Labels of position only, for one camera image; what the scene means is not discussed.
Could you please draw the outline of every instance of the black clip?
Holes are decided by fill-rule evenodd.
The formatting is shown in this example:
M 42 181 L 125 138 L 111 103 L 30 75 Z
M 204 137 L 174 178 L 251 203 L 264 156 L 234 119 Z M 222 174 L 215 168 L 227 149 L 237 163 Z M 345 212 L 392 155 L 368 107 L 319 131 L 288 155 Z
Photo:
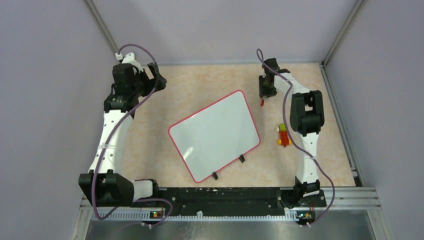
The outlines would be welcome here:
M 241 163 L 244 163 L 245 162 L 245 156 L 243 156 L 243 154 L 240 155 L 240 157 L 238 159 L 240 159 L 240 162 Z
M 215 180 L 218 180 L 218 175 L 217 175 L 217 172 L 216 172 L 216 171 L 214 171 L 214 172 L 212 173 L 212 177 L 213 177 Z

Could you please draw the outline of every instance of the metal frame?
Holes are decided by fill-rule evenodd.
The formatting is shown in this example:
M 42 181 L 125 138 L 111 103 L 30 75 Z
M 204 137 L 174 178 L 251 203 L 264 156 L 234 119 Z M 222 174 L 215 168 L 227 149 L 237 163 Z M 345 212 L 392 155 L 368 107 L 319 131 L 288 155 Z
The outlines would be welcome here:
M 113 53 L 118 51 L 117 44 L 110 34 L 107 26 L 105 25 L 101 15 L 99 14 L 96 6 L 92 0 L 83 0 L 92 15 L 96 25 L 98 26 L 101 34 L 103 35 L 105 41 L 107 42 L 110 50 Z M 359 165 L 356 161 L 356 155 L 354 148 L 352 146 L 351 140 L 349 138 L 349 132 L 345 125 L 343 115 L 340 111 L 339 102 L 336 97 L 336 93 L 333 88 L 332 80 L 327 71 L 327 65 L 332 60 L 338 46 L 343 42 L 343 39 L 346 33 L 349 31 L 350 26 L 355 20 L 358 12 L 363 8 L 365 0 L 358 0 L 353 7 L 351 13 L 349 14 L 346 22 L 340 30 L 340 33 L 337 35 L 334 43 L 332 44 L 328 54 L 325 59 L 320 64 L 321 73 L 324 79 L 325 87 L 328 91 L 328 96 L 333 107 L 334 115 L 337 121 L 337 125 L 341 134 L 341 138 L 345 147 L 347 158 L 349 160 L 352 174 L 355 178 L 357 187 L 336 187 L 336 196 L 334 205 L 330 208 L 330 211 L 356 211 L 356 210 L 367 210 L 368 217 L 377 240 L 391 240 L 393 239 L 391 231 L 386 223 L 382 207 L 380 205 L 377 192 L 374 187 L 362 187 L 365 184 L 361 181 L 362 172 L 359 168 Z M 326 196 L 327 202 L 331 199 L 333 193 L 332 189 L 325 187 L 322 188 Z M 323 210 L 324 208 L 316 207 L 316 210 Z M 102 213 L 104 211 L 110 210 L 110 208 L 99 208 L 99 211 Z M 277 216 L 277 217 L 208 217 L 198 214 L 193 217 L 169 217 L 166 221 L 293 221 L 294 213 L 296 211 L 307 211 L 307 208 L 297 207 L 293 209 L 286 209 L 286 216 Z M 111 220 L 113 221 L 122 221 L 122 220 L 134 220 L 134 217 L 137 217 L 138 220 L 148 220 L 147 216 L 143 214 L 143 210 L 136 208 L 122 207 L 114 212 Z M 93 218 L 93 209 L 87 198 L 84 196 L 78 212 L 78 217 L 76 219 L 72 239 L 81 240 L 84 239 L 87 235 L 89 229 L 89 224 L 91 220 L 96 221 Z

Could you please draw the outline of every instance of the gray floor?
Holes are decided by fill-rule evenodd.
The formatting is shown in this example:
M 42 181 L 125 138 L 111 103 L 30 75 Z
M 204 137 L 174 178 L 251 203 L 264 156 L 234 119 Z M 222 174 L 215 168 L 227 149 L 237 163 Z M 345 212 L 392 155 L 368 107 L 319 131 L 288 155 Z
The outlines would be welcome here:
M 87 240 L 374 240 L 366 211 L 330 211 L 311 228 L 294 222 L 178 222 L 152 230 L 128 221 L 91 221 Z

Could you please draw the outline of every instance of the wooden tabletop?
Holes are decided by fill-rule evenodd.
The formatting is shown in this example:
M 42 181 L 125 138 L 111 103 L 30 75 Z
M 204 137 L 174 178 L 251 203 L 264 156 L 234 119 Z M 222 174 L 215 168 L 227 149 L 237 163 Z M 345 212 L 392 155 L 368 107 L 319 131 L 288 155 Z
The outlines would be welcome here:
M 351 167 L 336 123 L 318 63 L 280 64 L 302 85 L 320 90 L 325 124 L 318 139 L 317 160 L 334 184 L 354 186 Z M 155 179 L 160 187 L 292 187 L 300 152 L 292 145 L 277 145 L 277 125 L 283 122 L 284 94 L 260 106 L 260 64 L 161 66 L 166 88 L 156 92 L 135 114 L 125 141 L 122 174 L 129 180 Z M 216 100 L 242 90 L 246 96 L 261 143 L 247 153 L 245 162 L 234 161 L 217 175 L 196 183 L 169 135 L 168 127 Z M 287 116 L 290 102 L 287 101 Z M 330 182 L 320 173 L 321 186 Z

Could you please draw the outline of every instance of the red border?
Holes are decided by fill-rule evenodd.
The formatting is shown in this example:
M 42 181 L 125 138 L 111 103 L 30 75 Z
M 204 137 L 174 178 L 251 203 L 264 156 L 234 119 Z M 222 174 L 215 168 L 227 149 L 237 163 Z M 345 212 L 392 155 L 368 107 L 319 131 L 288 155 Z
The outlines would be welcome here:
M 175 146 L 175 148 L 176 148 L 176 150 L 177 150 L 177 152 L 178 152 L 179 156 L 181 157 L 182 161 L 184 162 L 185 167 L 187 168 L 188 172 L 190 173 L 191 178 L 192 178 L 192 179 L 193 179 L 193 181 L 195 181 L 196 183 L 201 183 L 201 182 L 203 182 L 204 180 L 206 180 L 207 178 L 209 178 L 210 176 L 212 176 L 212 174 L 211 174 L 211 175 L 209 175 L 209 176 L 207 176 L 207 177 L 205 177 L 204 179 L 202 179 L 202 180 L 200 180 L 200 181 L 196 181 L 196 180 L 195 180 L 195 178 L 193 177 L 192 172 L 191 172 L 191 171 L 190 171 L 190 169 L 189 169 L 189 166 L 187 166 L 187 163 L 186 163 L 186 161 L 184 160 L 183 155 L 181 154 L 180 150 L 178 149 L 177 145 L 175 144 L 175 141 L 174 141 L 173 137 L 171 136 L 171 128 L 172 128 L 172 127 L 174 127 L 175 125 L 177 125 L 177 124 L 181 123 L 182 121 L 184 121 L 184 120 L 186 120 L 186 119 L 190 118 L 191 116 L 198 114 L 199 112 L 201 112 L 201 111 L 203 111 L 203 110 L 205 110 L 205 109 L 209 108 L 210 106 L 212 106 L 212 105 L 214 105 L 214 104 L 216 104 L 216 103 L 218 103 L 218 102 L 220 102 L 220 101 L 222 101 L 222 100 L 224 100 L 224 99 L 228 98 L 229 96 L 231 96 L 231 95 L 233 95 L 233 94 L 235 94 L 235 93 L 237 93 L 237 92 L 241 92 L 241 94 L 243 94 L 244 101 L 246 102 L 247 109 L 249 110 L 250 117 L 252 118 L 252 122 L 253 122 L 254 128 L 255 128 L 256 133 L 257 133 L 257 136 L 258 136 L 258 138 L 259 138 L 259 143 L 258 143 L 256 146 L 252 147 L 250 150 L 248 150 L 248 151 L 246 151 L 245 153 L 243 153 L 243 154 L 247 154 L 247 153 L 248 153 L 248 152 L 250 152 L 252 149 L 256 148 L 257 146 L 259 146 L 259 144 L 261 144 L 261 136 L 259 136 L 258 128 L 256 127 L 255 120 L 253 119 L 251 108 L 249 107 L 249 103 L 248 103 L 248 100 L 246 99 L 246 95 L 245 95 L 245 93 L 244 93 L 242 90 L 235 90 L 235 91 L 233 91 L 232 93 L 230 93 L 230 94 L 228 94 L 228 95 L 226 95 L 226 96 L 222 97 L 221 99 L 219 99 L 219 100 L 217 100 L 217 101 L 215 101 L 215 102 L 213 102 L 213 103 L 211 103 L 211 104 L 209 104 L 209 105 L 205 106 L 204 108 L 202 108 L 202 109 L 200 109 L 200 110 L 196 111 L 195 113 L 193 113 L 193 114 L 191 114 L 191 115 L 189 115 L 189 116 L 187 116 L 187 117 L 185 117 L 185 118 L 183 118 L 183 119 L 181 119 L 181 120 L 177 121 L 176 123 L 174 123 L 174 124 L 172 124 L 171 126 L 169 126 L 169 127 L 168 127 L 168 135 L 169 135 L 169 137 L 171 138 L 172 143 L 173 143 L 173 145 Z M 216 172 L 221 171 L 221 169 L 225 168 L 226 166 L 228 166 L 228 165 L 229 165 L 229 164 L 231 164 L 232 162 L 236 161 L 237 159 L 239 159 L 239 158 L 236 158 L 236 159 L 234 159 L 234 160 L 230 161 L 228 164 L 226 164 L 225 166 L 221 167 L 221 168 L 220 168 L 220 169 L 218 169 Z

